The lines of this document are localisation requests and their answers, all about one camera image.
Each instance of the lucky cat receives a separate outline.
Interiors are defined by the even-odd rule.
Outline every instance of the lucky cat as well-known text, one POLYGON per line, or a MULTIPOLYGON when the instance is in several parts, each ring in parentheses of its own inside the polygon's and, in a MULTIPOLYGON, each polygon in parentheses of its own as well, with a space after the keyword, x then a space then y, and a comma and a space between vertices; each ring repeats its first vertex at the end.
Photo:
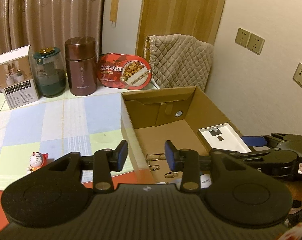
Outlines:
POLYGON ((32 153, 30 157, 30 167, 27 168, 26 174, 30 174, 47 164, 48 153, 32 153))

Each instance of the ribbed black surface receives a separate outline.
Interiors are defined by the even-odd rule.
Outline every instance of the ribbed black surface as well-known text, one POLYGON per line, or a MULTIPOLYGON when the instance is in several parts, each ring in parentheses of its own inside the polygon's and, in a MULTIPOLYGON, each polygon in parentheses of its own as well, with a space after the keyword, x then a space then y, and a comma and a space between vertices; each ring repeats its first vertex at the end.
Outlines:
POLYGON ((284 225, 244 229, 214 217, 196 195, 175 185, 122 184, 114 193, 97 195, 76 219, 51 228, 24 228, 14 223, 0 240, 274 240, 284 225))

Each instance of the open cardboard box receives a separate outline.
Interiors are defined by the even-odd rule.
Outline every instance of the open cardboard box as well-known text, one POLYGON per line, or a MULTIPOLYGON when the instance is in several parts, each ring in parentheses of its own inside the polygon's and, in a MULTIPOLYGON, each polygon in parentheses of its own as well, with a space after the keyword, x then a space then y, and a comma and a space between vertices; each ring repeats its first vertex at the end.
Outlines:
POLYGON ((164 177, 170 171, 165 160, 151 162, 160 166, 156 171, 150 171, 146 160, 147 154, 164 154, 166 140, 171 140, 177 149, 189 148, 200 155, 208 155, 211 147, 198 130, 226 122, 241 136, 219 108, 195 86, 122 93, 121 132, 128 141, 129 157, 140 183, 173 180, 164 177))

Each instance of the cardboard box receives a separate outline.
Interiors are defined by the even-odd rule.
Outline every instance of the cardboard box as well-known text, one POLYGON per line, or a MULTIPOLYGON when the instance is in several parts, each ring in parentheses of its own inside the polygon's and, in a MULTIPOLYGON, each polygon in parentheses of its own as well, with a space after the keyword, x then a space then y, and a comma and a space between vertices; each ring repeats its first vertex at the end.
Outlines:
POLYGON ((30 46, 0 55, 0 89, 10 109, 38 100, 31 60, 30 46))
POLYGON ((152 162, 160 166, 157 171, 150 171, 146 161, 147 154, 164 153, 166 140, 171 140, 177 149, 189 148, 200 155, 208 155, 211 147, 199 129, 222 123, 229 123, 241 136, 197 87, 122 93, 121 131, 129 143, 129 157, 140 183, 173 180, 164 178, 170 171, 165 160, 152 162))

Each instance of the tablecloth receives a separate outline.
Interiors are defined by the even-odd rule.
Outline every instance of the tablecloth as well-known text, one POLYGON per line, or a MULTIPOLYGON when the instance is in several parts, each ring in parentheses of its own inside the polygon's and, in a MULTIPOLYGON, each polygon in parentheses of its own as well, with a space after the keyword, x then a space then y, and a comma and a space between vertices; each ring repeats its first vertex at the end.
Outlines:
MULTIPOLYGON (((66 90, 13 110, 0 94, 0 190, 26 175, 33 152, 48 153, 52 161, 72 151, 85 156, 114 149, 123 139, 120 93, 127 91, 99 86, 89 96, 76 97, 66 90)), ((132 170, 128 157, 121 173, 132 170)), ((92 172, 84 171, 82 182, 88 181, 92 172)))

